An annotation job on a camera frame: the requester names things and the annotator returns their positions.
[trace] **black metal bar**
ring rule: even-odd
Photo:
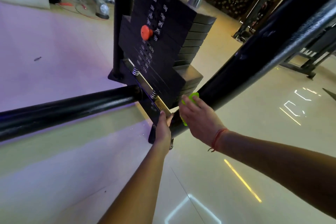
[[[142,99],[136,85],[0,113],[0,141],[83,118]]]
[[[336,0],[284,0],[199,90],[200,98],[215,110],[229,102],[323,31],[335,10]],[[186,129],[176,112],[171,123],[172,137]]]
[[[115,0],[114,4],[114,29],[113,29],[113,69],[108,78],[114,81],[123,78],[120,73],[120,61],[124,58],[124,52],[119,46],[120,25],[123,15],[130,15],[133,0]]]
[[[248,16],[246,17],[245,22],[240,26],[238,31],[233,35],[233,38],[237,38],[241,33],[243,33],[248,26],[251,26],[251,23],[255,20],[260,11],[261,7],[265,4],[267,0],[258,0],[255,6],[252,8]]]

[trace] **tiled floor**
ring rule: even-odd
[[[217,21],[192,63],[200,86],[240,47],[238,22],[204,9]],[[113,20],[0,4],[0,28],[0,111],[122,86],[107,79]],[[327,60],[309,80],[276,67],[217,113],[239,133],[336,156],[336,101],[322,90],[336,92],[335,70]],[[0,222],[95,224],[149,150],[150,127],[134,104],[2,143]],[[187,131],[166,158],[153,223],[336,221]]]

